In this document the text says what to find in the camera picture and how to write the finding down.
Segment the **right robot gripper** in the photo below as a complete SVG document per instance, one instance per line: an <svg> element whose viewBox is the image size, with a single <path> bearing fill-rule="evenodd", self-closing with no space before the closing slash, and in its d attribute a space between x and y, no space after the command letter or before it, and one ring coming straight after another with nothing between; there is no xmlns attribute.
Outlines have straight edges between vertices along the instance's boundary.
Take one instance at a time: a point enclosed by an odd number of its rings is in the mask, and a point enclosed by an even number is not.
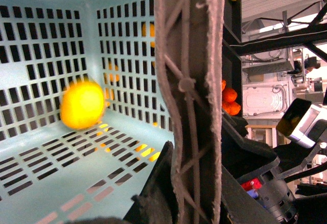
<svg viewBox="0 0 327 224"><path fill-rule="evenodd" d="M237 178L242 188L268 211L279 223L297 223L295 197L289 189L282 169L277 167L264 173L251 172Z"/></svg>

